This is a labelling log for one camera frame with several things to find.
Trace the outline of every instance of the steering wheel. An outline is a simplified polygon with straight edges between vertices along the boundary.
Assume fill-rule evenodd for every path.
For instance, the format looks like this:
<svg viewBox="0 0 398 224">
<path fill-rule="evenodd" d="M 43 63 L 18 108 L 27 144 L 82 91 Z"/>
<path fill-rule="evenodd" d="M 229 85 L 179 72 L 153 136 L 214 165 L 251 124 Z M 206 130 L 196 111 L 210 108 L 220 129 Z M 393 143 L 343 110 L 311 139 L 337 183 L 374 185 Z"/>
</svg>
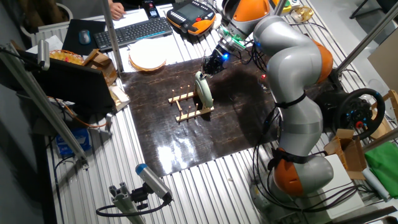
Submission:
<svg viewBox="0 0 398 224">
<path fill-rule="evenodd" d="M 377 102 L 377 115 L 372 119 L 372 111 L 366 106 L 358 108 L 358 100 L 362 95 L 371 95 L 376 99 Z M 333 130 L 336 132 L 338 128 L 347 128 L 342 126 L 342 121 L 348 121 L 348 123 L 354 123 L 357 128 L 363 128 L 364 132 L 359 134 L 359 139 L 365 139 L 369 137 L 375 130 L 378 129 L 384 118 L 386 112 L 386 105 L 384 104 L 383 97 L 375 90 L 369 88 L 362 88 L 351 92 L 343 102 L 337 107 L 333 117 Z"/>
</svg>

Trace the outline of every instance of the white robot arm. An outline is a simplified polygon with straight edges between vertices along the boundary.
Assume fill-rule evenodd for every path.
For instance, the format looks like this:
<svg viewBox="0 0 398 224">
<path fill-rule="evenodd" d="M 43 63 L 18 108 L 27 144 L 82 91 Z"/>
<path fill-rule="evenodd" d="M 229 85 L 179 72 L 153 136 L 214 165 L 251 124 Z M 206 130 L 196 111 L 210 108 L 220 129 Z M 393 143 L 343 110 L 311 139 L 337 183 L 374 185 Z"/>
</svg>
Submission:
<svg viewBox="0 0 398 224">
<path fill-rule="evenodd" d="M 212 76 L 222 71 L 224 56 L 242 50 L 240 40 L 252 32 L 253 47 L 270 57 L 267 78 L 282 117 L 277 151 L 293 158 L 273 162 L 270 191 L 284 201 L 288 195 L 312 193 L 333 178 L 325 158 L 307 157 L 320 138 L 323 121 L 319 106 L 304 93 L 304 86 L 327 78 L 333 59 L 324 46 L 291 28 L 281 17 L 270 15 L 266 0 L 241 0 L 228 27 L 221 29 L 216 49 L 204 58 L 202 73 Z"/>
</svg>

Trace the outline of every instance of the mouse pad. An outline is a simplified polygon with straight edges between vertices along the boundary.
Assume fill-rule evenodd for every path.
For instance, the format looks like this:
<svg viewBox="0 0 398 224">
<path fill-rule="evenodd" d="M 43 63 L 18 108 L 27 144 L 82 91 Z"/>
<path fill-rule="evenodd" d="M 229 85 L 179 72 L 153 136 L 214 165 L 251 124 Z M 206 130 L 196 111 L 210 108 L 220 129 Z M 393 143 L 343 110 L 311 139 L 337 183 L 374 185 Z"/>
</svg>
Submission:
<svg viewBox="0 0 398 224">
<path fill-rule="evenodd" d="M 98 48 L 94 34 L 104 32 L 105 25 L 105 22 L 100 21 L 72 19 L 69 23 L 67 36 L 63 41 L 62 50 L 69 50 L 78 55 L 89 55 L 93 49 Z M 79 32 L 85 29 L 90 32 L 91 42 L 88 45 L 81 45 L 79 42 Z"/>
<path fill-rule="evenodd" d="M 207 79 L 215 110 L 177 123 L 177 105 L 169 104 L 168 99 L 172 90 L 179 94 L 181 86 L 184 93 L 187 85 L 193 90 L 200 65 L 201 59 L 196 59 L 154 72 L 121 75 L 145 163 L 159 176 L 254 147 L 264 119 L 274 107 L 274 99 L 259 84 L 262 73 L 258 68 L 234 58 L 226 70 Z M 329 88 L 328 82 L 311 86 L 307 96 L 314 99 Z M 189 106 L 194 110 L 196 102 L 200 100 L 181 101 L 184 114 Z M 263 143 L 276 140 L 276 132 L 274 122 Z"/>
</svg>

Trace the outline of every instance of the aluminum profile table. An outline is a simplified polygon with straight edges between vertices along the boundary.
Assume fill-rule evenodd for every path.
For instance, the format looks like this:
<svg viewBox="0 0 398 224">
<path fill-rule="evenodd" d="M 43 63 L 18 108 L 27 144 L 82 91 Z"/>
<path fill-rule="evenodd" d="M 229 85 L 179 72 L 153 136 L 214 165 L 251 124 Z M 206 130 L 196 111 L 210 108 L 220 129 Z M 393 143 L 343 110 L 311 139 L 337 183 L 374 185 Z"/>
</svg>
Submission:
<svg viewBox="0 0 398 224">
<path fill-rule="evenodd" d="M 307 0 L 302 4 L 312 7 Z M 158 6 L 157 10 L 162 17 L 172 6 Z M 327 26 L 322 21 L 316 10 L 309 22 Z M 134 14 L 137 21 L 146 20 L 143 9 L 128 12 Z M 103 21 L 103 16 L 89 18 L 89 20 Z M 286 17 L 289 23 L 294 23 L 291 17 Z M 39 29 L 32 36 L 35 45 L 38 40 L 57 35 L 61 41 L 65 40 L 68 23 L 57 24 Z M 346 54 L 333 40 L 331 35 L 319 27 L 304 25 L 294 26 L 294 29 L 308 34 L 317 42 L 323 44 L 333 55 L 334 67 L 337 67 Z M 167 63 L 179 63 L 187 60 L 201 58 L 205 52 L 212 52 L 219 41 L 217 31 L 212 30 L 207 37 L 193 37 L 192 40 L 182 39 L 176 32 L 163 37 L 168 46 L 173 49 L 169 52 Z M 128 48 L 120 49 L 124 71 L 134 71 L 128 62 Z M 113 53 L 108 56 L 114 60 Z M 365 82 L 354 72 L 343 72 L 342 85 L 347 92 L 364 88 Z M 120 79 L 117 85 L 123 88 Z M 53 165 L 61 161 L 61 157 L 48 148 L 47 155 L 50 167 L 50 177 L 53 187 L 53 198 L 58 223 L 129 223 L 127 218 L 105 218 L 96 215 L 95 210 L 105 205 L 111 205 L 111 194 L 108 187 L 127 183 L 129 189 L 142 186 L 142 180 L 135 173 L 137 164 L 143 163 L 139 139 L 134 127 L 130 108 L 126 107 L 113 117 L 113 125 L 108 132 L 105 127 L 89 129 L 93 149 L 86 152 L 90 168 L 83 170 L 76 165 L 76 159 L 69 159 L 57 169 L 57 178 L 60 188 L 60 200 L 57 197 Z M 329 142 L 328 136 L 322 134 L 312 153 L 323 150 Z M 266 145 L 266 150 L 261 150 L 263 165 L 267 164 L 270 157 L 271 144 Z M 173 192 L 174 202 L 162 210 L 144 215 L 147 223 L 262 223 L 263 220 L 251 202 L 249 183 L 252 180 L 252 149 L 243 150 L 229 156 L 215 159 L 199 166 L 191 167 L 161 179 Z M 155 196 L 148 199 L 149 208 L 158 207 L 162 202 Z"/>
</svg>

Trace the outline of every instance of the green cloth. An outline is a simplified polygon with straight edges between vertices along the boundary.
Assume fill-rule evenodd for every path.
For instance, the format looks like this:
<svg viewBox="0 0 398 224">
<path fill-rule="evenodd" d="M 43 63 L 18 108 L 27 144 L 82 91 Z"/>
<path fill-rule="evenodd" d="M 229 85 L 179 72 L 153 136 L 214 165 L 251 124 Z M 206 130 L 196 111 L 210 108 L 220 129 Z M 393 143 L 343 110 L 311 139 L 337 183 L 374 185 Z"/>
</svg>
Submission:
<svg viewBox="0 0 398 224">
<path fill-rule="evenodd" d="M 365 153 L 370 170 L 393 198 L 398 198 L 398 147 L 386 142 Z"/>
</svg>

